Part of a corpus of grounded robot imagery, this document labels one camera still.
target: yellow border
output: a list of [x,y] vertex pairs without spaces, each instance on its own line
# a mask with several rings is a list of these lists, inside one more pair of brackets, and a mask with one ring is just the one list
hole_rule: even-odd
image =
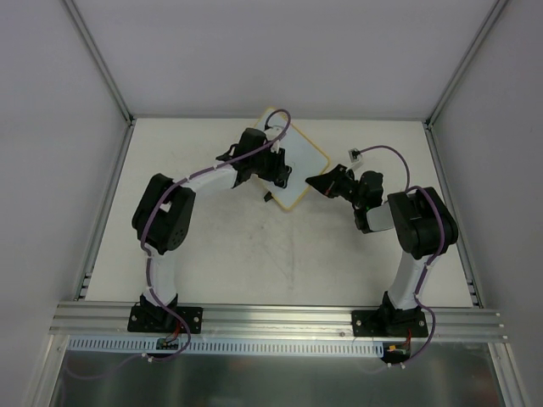
[[[257,124],[264,118],[264,115],[266,114],[266,112],[267,112],[268,110],[270,110],[270,109],[271,109],[271,111],[276,110],[276,108],[274,108],[273,106],[270,106],[269,108],[267,108],[267,109],[264,111],[264,113],[262,114],[262,116],[256,121],[256,123],[255,123],[254,125],[257,125]],[[323,174],[324,171],[326,171],[327,168],[328,168],[328,167],[330,166],[330,164],[331,164],[331,160],[330,160],[330,157],[328,157],[328,154],[326,154],[324,151],[322,151],[322,150],[319,148],[319,146],[317,146],[317,145],[316,145],[316,144],[315,144],[308,136],[306,136],[304,133],[302,133],[302,132],[299,130],[299,128],[296,127],[294,124],[291,123],[290,126],[293,127],[294,129],[296,129],[296,131],[297,131],[299,134],[301,134],[302,137],[303,137],[305,140],[307,140],[314,148],[316,148],[316,149],[318,150],[318,152],[321,153],[321,154],[324,156],[324,158],[327,160],[326,166],[325,166],[325,167],[322,169],[322,171],[319,173],[319,175]],[[260,183],[262,184],[262,186],[263,186],[265,189],[268,189],[268,188],[266,188],[266,184],[265,184],[260,178],[259,178],[259,181],[260,181]],[[298,197],[298,199],[296,199],[296,200],[294,201],[294,203],[293,203],[292,205],[290,205],[290,207],[288,207],[288,208],[285,208],[285,207],[283,206],[283,204],[282,204],[280,201],[277,201],[277,200],[275,199],[275,196],[273,196],[273,193],[272,193],[271,195],[274,197],[275,202],[277,202],[277,204],[278,204],[283,210],[292,210],[292,208],[293,208],[294,206],[296,206],[296,205],[298,204],[298,202],[299,202],[299,201],[307,194],[307,191],[309,191],[309,187],[310,187],[310,186],[308,185],[308,186],[305,188],[305,190],[302,192],[302,194]]]

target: white work surface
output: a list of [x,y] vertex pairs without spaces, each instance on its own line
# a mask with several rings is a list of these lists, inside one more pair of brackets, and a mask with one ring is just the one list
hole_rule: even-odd
[[[209,166],[237,142],[246,119],[138,119],[92,273],[87,300],[138,301],[145,255],[131,219],[150,177],[182,178]],[[404,154],[411,184],[435,187],[437,175],[417,122],[297,120],[332,165],[349,165],[347,150],[388,144]],[[384,174],[384,191],[405,187],[390,151],[364,154],[355,173]],[[362,234],[350,203],[310,190],[290,212],[253,177],[212,197],[196,198],[187,239],[176,254],[179,301],[207,304],[379,305],[394,280],[401,248],[395,231]],[[423,293],[431,306],[471,307],[456,246],[432,269]]]

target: gray wall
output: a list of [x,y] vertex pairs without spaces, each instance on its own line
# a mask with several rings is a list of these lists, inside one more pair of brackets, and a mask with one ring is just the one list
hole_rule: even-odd
[[436,126],[486,305],[543,405],[543,2],[513,0]]
[[495,0],[77,0],[134,114],[426,118]]
[[58,0],[0,2],[0,388],[20,405],[124,123]]

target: black mounting plate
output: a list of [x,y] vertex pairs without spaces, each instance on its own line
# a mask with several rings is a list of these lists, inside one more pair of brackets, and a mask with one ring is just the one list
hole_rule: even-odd
[[[185,322],[192,335],[199,334],[202,331],[202,319],[204,309],[201,307],[176,307],[176,312]],[[172,320],[169,329],[165,329],[154,318],[151,318],[141,305],[134,305],[128,319],[127,331],[129,332],[152,332],[152,333],[171,333],[176,329],[176,320]],[[181,332],[186,333],[185,328],[181,326]]]
[[409,326],[397,326],[394,328],[394,334],[391,330],[385,330],[383,327],[371,328],[364,325],[375,315],[376,310],[354,310],[350,313],[350,321],[353,327],[355,337],[407,337],[408,330],[411,330],[411,337],[428,337],[428,324],[422,311],[417,312],[416,322]]

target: white plate with yellow edge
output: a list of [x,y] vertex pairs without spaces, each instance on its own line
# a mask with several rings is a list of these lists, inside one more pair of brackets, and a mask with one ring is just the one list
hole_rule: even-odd
[[[255,124],[255,128],[264,131],[266,119],[274,110],[274,108],[268,108]],[[283,114],[275,114],[268,123],[271,126],[281,127],[286,124],[287,120]],[[285,149],[285,164],[292,168],[287,187],[283,189],[273,185],[273,182],[260,181],[271,192],[281,208],[291,210],[310,188],[305,179],[322,174],[330,165],[330,158],[292,122],[287,129],[287,135],[280,142],[280,147]]]

